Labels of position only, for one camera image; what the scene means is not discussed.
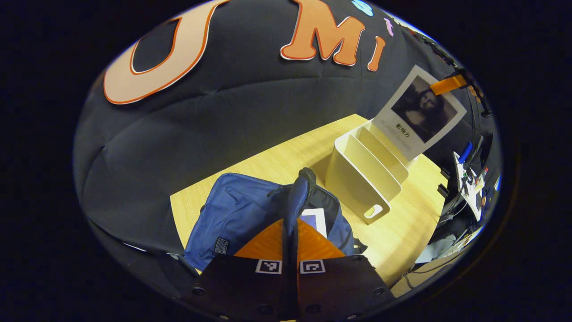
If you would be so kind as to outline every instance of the black backpack strap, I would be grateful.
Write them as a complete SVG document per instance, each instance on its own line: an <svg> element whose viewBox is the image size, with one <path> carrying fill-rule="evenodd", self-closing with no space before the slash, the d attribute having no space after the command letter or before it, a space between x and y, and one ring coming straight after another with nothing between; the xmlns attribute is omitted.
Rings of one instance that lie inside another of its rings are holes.
<svg viewBox="0 0 572 322"><path fill-rule="evenodd" d="M363 254L363 252L367 249L367 246L362 243L359 239L353 238L353 254Z"/></svg>

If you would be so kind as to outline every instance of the blue sticker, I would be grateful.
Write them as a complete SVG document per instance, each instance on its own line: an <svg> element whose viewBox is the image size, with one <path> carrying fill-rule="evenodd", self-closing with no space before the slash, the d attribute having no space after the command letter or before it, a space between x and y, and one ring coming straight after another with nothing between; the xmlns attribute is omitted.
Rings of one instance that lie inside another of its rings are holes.
<svg viewBox="0 0 572 322"><path fill-rule="evenodd" d="M374 16L374 10L371 9L370 5L363 2L362 0L353 0L352 3L354 6L356 6L356 8L361 10L364 14L366 14L370 17Z"/></svg>

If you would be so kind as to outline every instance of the white desk organizer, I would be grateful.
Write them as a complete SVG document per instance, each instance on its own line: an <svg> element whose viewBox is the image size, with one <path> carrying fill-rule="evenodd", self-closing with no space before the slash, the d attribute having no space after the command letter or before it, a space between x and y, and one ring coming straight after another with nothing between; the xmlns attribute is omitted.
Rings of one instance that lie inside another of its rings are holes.
<svg viewBox="0 0 572 322"><path fill-rule="evenodd" d="M336 139L325 186L370 224L390 212L416 159L408 162L370 120Z"/></svg>

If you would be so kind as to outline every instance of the paper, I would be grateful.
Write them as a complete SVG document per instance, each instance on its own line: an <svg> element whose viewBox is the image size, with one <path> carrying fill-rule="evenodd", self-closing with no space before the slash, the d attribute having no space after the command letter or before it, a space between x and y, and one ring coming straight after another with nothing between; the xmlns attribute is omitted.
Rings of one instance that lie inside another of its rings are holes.
<svg viewBox="0 0 572 322"><path fill-rule="evenodd" d="M429 86L437 82L415 65L372 121L409 161L439 141L467 112L451 93L435 96Z"/></svg>
<svg viewBox="0 0 572 322"><path fill-rule="evenodd" d="M323 208L306 209L302 211L301 219L316 229L322 236L328 238L325 230L325 216Z"/></svg>

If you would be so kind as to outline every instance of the wooden table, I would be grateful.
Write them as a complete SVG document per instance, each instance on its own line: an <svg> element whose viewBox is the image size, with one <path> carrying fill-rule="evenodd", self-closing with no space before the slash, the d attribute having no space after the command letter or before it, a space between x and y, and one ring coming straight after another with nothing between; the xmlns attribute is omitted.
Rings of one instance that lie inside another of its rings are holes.
<svg viewBox="0 0 572 322"><path fill-rule="evenodd" d="M294 182L300 169L309 167L316 173L318 185L324 187L334 141L366 121L358 115L345 117L274 146L171 195L173 216L183 247L186 247L198 220L201 206L221 174L235 172L288 184ZM427 246L444 203L437 187L440 183L447 186L447 181L437 165L420 155L409 171L402 192L390 202L391 211L370 225L343 201L341 203L342 213L352 226L354 236L368 246L364 255L388 285L395 283Z"/></svg>

